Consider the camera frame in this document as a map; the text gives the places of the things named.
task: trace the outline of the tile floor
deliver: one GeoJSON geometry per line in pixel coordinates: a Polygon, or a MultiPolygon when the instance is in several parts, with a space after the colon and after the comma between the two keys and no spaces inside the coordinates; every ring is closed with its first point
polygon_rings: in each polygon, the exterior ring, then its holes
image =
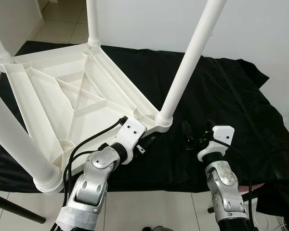
{"type": "MultiPolygon", "coordinates": [[[[84,0],[60,0],[43,10],[45,24],[34,37],[36,41],[85,43],[88,38],[84,0]]],[[[63,195],[41,193],[8,193],[0,196],[46,217],[38,224],[0,209],[0,231],[48,231],[55,221],[63,195]]],[[[141,231],[143,227],[163,225],[176,231],[218,231],[214,214],[208,214],[210,193],[185,192],[109,192],[99,216],[97,231],[141,231]]],[[[260,225],[266,218],[257,214],[260,225]]],[[[270,216],[271,228],[279,225],[270,216]]]]}
{"type": "MultiPolygon", "coordinates": [[[[48,231],[63,200],[62,194],[0,192],[0,196],[47,220],[38,224],[0,209],[0,231],[48,231]]],[[[175,231],[218,231],[214,214],[207,213],[210,204],[210,192],[109,192],[96,231],[141,231],[145,226],[157,225],[175,231]]],[[[267,227],[265,215],[257,213],[256,219],[262,227],[267,227]]],[[[269,219],[271,229],[279,226],[276,217],[269,216],[269,219]]]]}
{"type": "Polygon", "coordinates": [[[60,0],[43,10],[44,25],[33,40],[80,44],[88,41],[85,0],[60,0]]]}

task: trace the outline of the black plastic part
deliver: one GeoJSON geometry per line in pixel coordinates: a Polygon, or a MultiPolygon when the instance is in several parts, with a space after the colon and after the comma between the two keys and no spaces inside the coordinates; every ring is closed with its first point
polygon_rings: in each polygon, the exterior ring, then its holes
{"type": "Polygon", "coordinates": [[[157,138],[156,136],[152,136],[146,143],[144,143],[144,145],[142,145],[142,147],[148,151],[152,145],[156,142],[157,138]]]}
{"type": "Polygon", "coordinates": [[[122,144],[114,143],[114,144],[110,145],[110,147],[115,149],[116,152],[119,154],[119,156],[120,156],[120,164],[127,159],[127,151],[126,151],[126,149],[124,148],[124,146],[122,144]]]}
{"type": "Polygon", "coordinates": [[[213,138],[213,131],[206,130],[202,135],[202,137],[198,138],[197,143],[195,143],[195,147],[199,150],[205,149],[209,145],[209,142],[212,138],[213,138]]]}
{"type": "Polygon", "coordinates": [[[128,120],[128,118],[126,116],[120,118],[120,124],[121,125],[125,124],[126,120],[128,120]]]}
{"type": "Polygon", "coordinates": [[[109,145],[107,143],[103,143],[97,150],[101,151],[103,150],[105,147],[108,147],[109,145]]]}
{"type": "Polygon", "coordinates": [[[85,230],[81,228],[73,228],[72,231],[92,231],[92,230],[85,230]]]}
{"type": "Polygon", "coordinates": [[[189,146],[194,144],[194,135],[191,126],[189,123],[184,120],[182,123],[182,130],[184,132],[185,140],[189,146]]]}
{"type": "Polygon", "coordinates": [[[211,120],[211,119],[207,119],[206,122],[207,122],[208,128],[210,128],[210,129],[212,129],[213,127],[216,126],[216,123],[213,120],[211,120]]]}
{"type": "MultiPolygon", "coordinates": [[[[251,192],[251,198],[254,199],[254,198],[258,198],[258,196],[260,196],[262,193],[263,193],[263,189],[260,187],[258,189],[254,189],[252,192],[251,192]]],[[[245,193],[242,195],[242,199],[243,201],[248,201],[249,200],[249,192],[245,193]]]]}
{"type": "Polygon", "coordinates": [[[215,211],[214,211],[214,208],[213,207],[210,207],[210,208],[208,208],[208,213],[214,213],[215,211]]]}
{"type": "Polygon", "coordinates": [[[223,155],[220,152],[208,153],[202,157],[202,161],[205,163],[205,165],[209,165],[219,160],[223,160],[223,155]]]}
{"type": "Polygon", "coordinates": [[[135,146],[134,149],[133,149],[133,158],[138,158],[139,156],[142,156],[142,155],[144,155],[144,153],[142,153],[142,152],[137,148],[137,146],[135,146]]]}
{"type": "Polygon", "coordinates": [[[46,218],[22,208],[21,206],[16,205],[2,197],[0,197],[0,208],[40,224],[43,224],[46,221],[46,218]]]}
{"type": "Polygon", "coordinates": [[[253,231],[250,220],[245,218],[225,219],[218,222],[221,231],[253,231]]]}

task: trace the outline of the black fabric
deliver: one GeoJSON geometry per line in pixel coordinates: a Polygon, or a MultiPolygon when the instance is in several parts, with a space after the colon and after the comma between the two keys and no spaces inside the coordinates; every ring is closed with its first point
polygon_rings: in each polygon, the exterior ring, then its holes
{"type": "MultiPolygon", "coordinates": [[[[28,41],[18,54],[68,45],[28,41]]],[[[184,54],[102,48],[146,98],[161,109],[184,54]]],[[[175,111],[170,130],[143,138],[141,146],[146,146],[153,136],[154,144],[144,155],[138,155],[111,174],[109,191],[207,191],[205,166],[196,157],[200,148],[187,148],[183,124],[190,126],[193,140],[197,141],[207,129],[206,120],[211,119],[216,124],[235,128],[232,144],[252,166],[253,183],[265,182],[277,194],[278,201],[289,208],[289,133],[282,116],[259,91],[267,79],[246,61],[201,57],[175,111]],[[287,192],[282,190],[285,183],[287,192]]],[[[0,76],[0,96],[23,125],[5,74],[0,76]]],[[[225,158],[239,183],[247,185],[245,163],[231,150],[225,158]]],[[[37,192],[32,178],[1,147],[0,190],[37,192]]],[[[272,204],[267,198],[261,198],[263,204],[272,204]]],[[[270,211],[277,210],[273,205],[270,211]]]]}
{"type": "Polygon", "coordinates": [[[220,231],[253,231],[250,221],[245,218],[223,219],[218,222],[220,231]]]}

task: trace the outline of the cable connector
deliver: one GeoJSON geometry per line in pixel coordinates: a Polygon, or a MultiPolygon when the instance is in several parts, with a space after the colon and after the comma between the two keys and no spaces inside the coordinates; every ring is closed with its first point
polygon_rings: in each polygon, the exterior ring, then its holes
{"type": "MultiPolygon", "coordinates": [[[[125,122],[127,117],[119,119],[119,121],[125,122]]],[[[133,159],[133,149],[138,143],[139,139],[146,132],[146,126],[143,125],[134,117],[130,117],[122,125],[122,128],[118,131],[116,137],[109,143],[119,143],[123,145],[127,152],[127,159],[122,162],[123,165],[128,164],[133,159]]]]}
{"type": "Polygon", "coordinates": [[[125,124],[125,122],[126,122],[127,120],[128,120],[127,116],[124,116],[124,117],[122,117],[122,118],[119,119],[119,123],[120,123],[121,125],[123,125],[123,124],[125,124]]]}

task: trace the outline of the chair leg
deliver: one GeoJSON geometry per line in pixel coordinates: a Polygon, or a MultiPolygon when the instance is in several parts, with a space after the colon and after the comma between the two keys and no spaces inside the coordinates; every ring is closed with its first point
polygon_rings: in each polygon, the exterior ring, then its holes
{"type": "Polygon", "coordinates": [[[22,216],[24,218],[27,218],[29,220],[32,220],[32,221],[35,221],[35,222],[38,222],[40,224],[43,224],[45,223],[46,221],[46,218],[38,215],[38,214],[35,214],[25,208],[22,208],[21,206],[19,205],[16,205],[2,197],[0,197],[0,208],[6,210],[6,211],[9,211],[11,213],[14,213],[14,214],[17,214],[19,216],[22,216]]]}

